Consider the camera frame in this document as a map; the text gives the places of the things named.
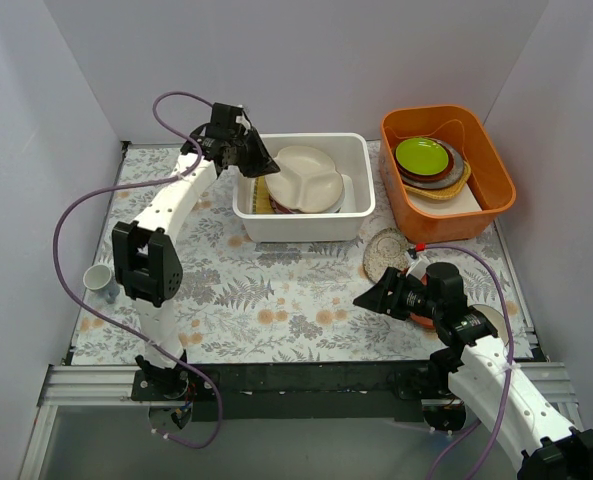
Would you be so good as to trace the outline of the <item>red brown plate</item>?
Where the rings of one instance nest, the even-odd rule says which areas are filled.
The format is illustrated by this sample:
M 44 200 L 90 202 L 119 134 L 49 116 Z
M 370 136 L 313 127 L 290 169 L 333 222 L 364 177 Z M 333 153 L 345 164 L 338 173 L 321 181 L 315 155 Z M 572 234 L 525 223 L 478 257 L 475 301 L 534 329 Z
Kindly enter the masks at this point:
M 427 285 L 427 276 L 426 275 L 423 275 L 421 279 L 418 279 L 414 275 L 410 275 L 410 274 L 407 274 L 407 277 L 410 278 L 411 280 L 419 282 L 423 286 Z M 419 325 L 420 327 L 424 328 L 425 330 L 428 330 L 428 331 L 435 330 L 434 323 L 431 318 L 424 317 L 424 316 L 421 316 L 421 315 L 418 315 L 415 313 L 411 313 L 409 318 L 411 321 L 413 321 L 415 324 Z

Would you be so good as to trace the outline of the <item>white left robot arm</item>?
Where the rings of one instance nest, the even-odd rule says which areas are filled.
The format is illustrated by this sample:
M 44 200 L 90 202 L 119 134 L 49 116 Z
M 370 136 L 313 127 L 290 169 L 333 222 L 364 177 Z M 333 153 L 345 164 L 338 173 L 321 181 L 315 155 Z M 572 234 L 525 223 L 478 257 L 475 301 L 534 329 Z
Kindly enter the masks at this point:
M 147 337 L 144 360 L 160 368 L 154 387 L 169 400 L 181 398 L 189 386 L 187 373 L 176 367 L 184 353 L 173 301 L 183 281 L 177 237 L 199 197 L 229 167 L 246 178 L 280 171 L 245 109 L 215 103 L 209 122 L 191 132 L 150 203 L 112 230 L 115 278 L 133 300 Z

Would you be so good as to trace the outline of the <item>speckled beige plate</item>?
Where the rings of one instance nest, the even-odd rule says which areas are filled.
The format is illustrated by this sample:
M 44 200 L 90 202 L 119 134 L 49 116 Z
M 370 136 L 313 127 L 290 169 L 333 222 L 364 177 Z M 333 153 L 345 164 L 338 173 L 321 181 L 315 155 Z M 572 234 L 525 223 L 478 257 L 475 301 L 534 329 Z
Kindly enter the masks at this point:
M 407 251 L 411 244 L 395 228 L 379 231 L 367 244 L 363 255 L 363 269 L 367 278 L 376 283 L 388 267 L 405 270 L 410 260 Z

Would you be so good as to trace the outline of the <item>yellow bamboo mat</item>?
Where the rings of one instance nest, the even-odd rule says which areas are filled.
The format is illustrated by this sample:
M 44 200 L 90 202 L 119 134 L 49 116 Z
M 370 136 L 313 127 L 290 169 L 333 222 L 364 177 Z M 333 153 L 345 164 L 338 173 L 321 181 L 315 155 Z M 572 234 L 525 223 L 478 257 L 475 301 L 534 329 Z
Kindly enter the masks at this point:
M 252 213 L 255 215 L 275 214 L 264 177 L 259 177 L 254 180 L 251 209 Z

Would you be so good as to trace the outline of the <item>pink polka dot plate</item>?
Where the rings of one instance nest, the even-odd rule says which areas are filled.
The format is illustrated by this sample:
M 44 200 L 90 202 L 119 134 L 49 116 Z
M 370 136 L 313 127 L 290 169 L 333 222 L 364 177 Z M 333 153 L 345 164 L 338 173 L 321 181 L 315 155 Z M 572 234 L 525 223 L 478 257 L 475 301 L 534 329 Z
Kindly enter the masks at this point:
M 269 203 L 276 214 L 294 214 L 294 211 L 276 202 L 272 197 L 269 198 Z

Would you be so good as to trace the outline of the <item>cream divided plate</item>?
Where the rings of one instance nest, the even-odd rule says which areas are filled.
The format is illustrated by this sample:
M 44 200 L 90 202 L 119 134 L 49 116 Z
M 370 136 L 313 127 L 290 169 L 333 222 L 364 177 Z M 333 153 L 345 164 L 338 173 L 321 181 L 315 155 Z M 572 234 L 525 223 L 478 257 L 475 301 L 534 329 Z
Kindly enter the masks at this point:
M 344 192 L 336 164 L 325 152 L 308 146 L 287 146 L 275 157 L 278 173 L 265 176 L 270 196 L 289 210 L 317 214 L 331 209 Z

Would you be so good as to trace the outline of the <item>pale blue rimmed plate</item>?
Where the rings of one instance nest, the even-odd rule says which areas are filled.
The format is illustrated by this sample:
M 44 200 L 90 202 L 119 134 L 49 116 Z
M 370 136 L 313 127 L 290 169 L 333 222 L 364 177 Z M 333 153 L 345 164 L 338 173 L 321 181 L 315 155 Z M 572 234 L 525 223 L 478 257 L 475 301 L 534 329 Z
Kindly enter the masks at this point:
M 341 176 L 341 179 L 342 179 L 342 186 L 341 186 L 341 191 L 340 191 L 339 197 L 337 198 L 337 200 L 335 201 L 335 203 L 332 206 L 330 206 L 328 209 L 326 209 L 324 211 L 325 214 L 339 213 L 341 211 L 341 209 L 342 209 L 342 206 L 343 206 L 344 201 L 345 201 L 345 192 L 346 192 L 346 189 L 345 189 L 345 176 L 342 175 Z

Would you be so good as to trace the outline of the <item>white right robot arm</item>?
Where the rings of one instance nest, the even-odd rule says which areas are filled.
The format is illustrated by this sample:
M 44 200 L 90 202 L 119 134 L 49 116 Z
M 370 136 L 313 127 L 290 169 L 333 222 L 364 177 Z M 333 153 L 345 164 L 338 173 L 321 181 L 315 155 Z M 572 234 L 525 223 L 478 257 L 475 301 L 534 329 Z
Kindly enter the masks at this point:
M 491 321 L 469 305 L 458 268 L 429 265 L 426 280 L 389 267 L 355 306 L 406 320 L 430 319 L 444 349 L 430 357 L 430 389 L 455 395 L 512 461 L 520 479 L 593 479 L 593 430 L 559 413 L 509 357 Z

